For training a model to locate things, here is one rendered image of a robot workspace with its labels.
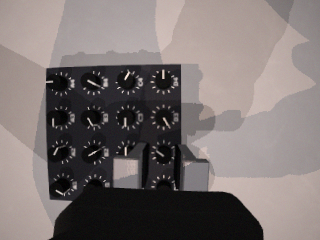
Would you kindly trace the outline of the black square knob box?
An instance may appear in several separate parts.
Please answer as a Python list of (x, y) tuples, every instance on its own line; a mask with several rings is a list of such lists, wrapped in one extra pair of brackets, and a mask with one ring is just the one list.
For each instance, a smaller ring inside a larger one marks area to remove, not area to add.
[(141, 189), (180, 191), (173, 171), (174, 146), (181, 144), (181, 64), (46, 68), (46, 115), (50, 200), (113, 187), (113, 159), (138, 143), (149, 143)]

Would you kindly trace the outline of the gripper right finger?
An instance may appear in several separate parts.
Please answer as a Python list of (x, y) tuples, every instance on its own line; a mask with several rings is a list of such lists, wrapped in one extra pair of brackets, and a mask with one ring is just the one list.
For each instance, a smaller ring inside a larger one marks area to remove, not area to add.
[(208, 191), (209, 166), (207, 159), (197, 159), (186, 145), (175, 144), (174, 180), (176, 189)]

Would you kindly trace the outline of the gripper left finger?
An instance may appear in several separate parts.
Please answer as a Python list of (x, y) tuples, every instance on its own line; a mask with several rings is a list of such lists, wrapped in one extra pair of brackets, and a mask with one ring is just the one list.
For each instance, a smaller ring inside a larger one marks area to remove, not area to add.
[(149, 143), (138, 143), (127, 156), (117, 155), (113, 159), (113, 187), (145, 188), (148, 170)]

